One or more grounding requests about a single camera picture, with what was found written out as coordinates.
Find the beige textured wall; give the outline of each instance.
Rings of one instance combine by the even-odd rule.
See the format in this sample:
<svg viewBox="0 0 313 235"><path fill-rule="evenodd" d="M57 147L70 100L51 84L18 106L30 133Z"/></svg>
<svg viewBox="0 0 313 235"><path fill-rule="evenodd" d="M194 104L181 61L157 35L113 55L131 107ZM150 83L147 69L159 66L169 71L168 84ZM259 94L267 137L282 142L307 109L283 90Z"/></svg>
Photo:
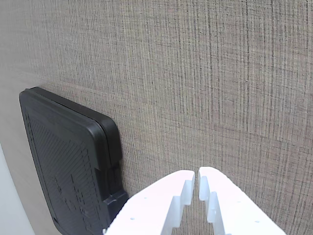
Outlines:
<svg viewBox="0 0 313 235"><path fill-rule="evenodd" d="M312 234L312 49L312 1L0 1L0 142L36 234L58 233L18 103L35 85L115 120L130 194L213 166ZM175 233L210 230L195 196Z"/></svg>

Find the fabric-textured wallpaper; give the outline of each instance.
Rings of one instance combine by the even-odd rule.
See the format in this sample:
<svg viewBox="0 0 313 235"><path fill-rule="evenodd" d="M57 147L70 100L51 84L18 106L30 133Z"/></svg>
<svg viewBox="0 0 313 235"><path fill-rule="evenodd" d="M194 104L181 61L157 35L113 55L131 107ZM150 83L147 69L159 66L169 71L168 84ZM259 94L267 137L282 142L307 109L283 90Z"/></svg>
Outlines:
<svg viewBox="0 0 313 235"><path fill-rule="evenodd" d="M308 0L2 0L0 142L36 234L58 233L20 114L32 86L114 119L130 195L212 166L312 234L312 50ZM212 232L195 189L174 234Z"/></svg>

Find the white surface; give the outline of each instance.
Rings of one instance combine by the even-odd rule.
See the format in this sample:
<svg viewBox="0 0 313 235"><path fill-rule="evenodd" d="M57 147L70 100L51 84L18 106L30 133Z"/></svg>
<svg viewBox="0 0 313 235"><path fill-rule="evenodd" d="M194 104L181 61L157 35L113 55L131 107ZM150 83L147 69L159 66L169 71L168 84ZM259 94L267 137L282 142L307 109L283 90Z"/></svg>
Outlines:
<svg viewBox="0 0 313 235"><path fill-rule="evenodd" d="M0 145L0 227L3 235L34 235Z"/></svg>
<svg viewBox="0 0 313 235"><path fill-rule="evenodd" d="M285 235L244 192L212 167L199 169L199 198L205 201L214 235Z"/></svg>
<svg viewBox="0 0 313 235"><path fill-rule="evenodd" d="M190 205L195 173L180 170L131 197L106 235L170 235L179 227L184 205Z"/></svg>

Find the black rectangular device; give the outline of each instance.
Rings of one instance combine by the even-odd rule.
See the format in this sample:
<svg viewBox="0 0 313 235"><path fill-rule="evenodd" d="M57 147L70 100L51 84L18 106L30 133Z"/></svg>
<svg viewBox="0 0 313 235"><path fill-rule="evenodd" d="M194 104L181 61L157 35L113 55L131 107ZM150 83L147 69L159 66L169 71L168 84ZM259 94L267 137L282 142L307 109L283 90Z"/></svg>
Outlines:
<svg viewBox="0 0 313 235"><path fill-rule="evenodd" d="M39 181L63 235L100 235L128 200L114 121L39 87L20 94Z"/></svg>

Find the textured surface pattern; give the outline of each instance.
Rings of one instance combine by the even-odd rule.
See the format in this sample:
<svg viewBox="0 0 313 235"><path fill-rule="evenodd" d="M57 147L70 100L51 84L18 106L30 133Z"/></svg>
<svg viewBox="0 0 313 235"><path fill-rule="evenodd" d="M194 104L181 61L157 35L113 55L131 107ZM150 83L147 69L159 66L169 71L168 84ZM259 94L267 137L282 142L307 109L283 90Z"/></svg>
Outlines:
<svg viewBox="0 0 313 235"><path fill-rule="evenodd" d="M56 214L53 219L68 234L92 235L95 231L101 234L104 225L99 223L99 213L103 212L85 144L62 139L35 117L26 115L26 121Z"/></svg>
<svg viewBox="0 0 313 235"><path fill-rule="evenodd" d="M56 234L18 105L39 85L114 119L130 194L213 166L312 234L312 44L305 0L2 0L0 141L35 232ZM210 230L194 200L175 233Z"/></svg>

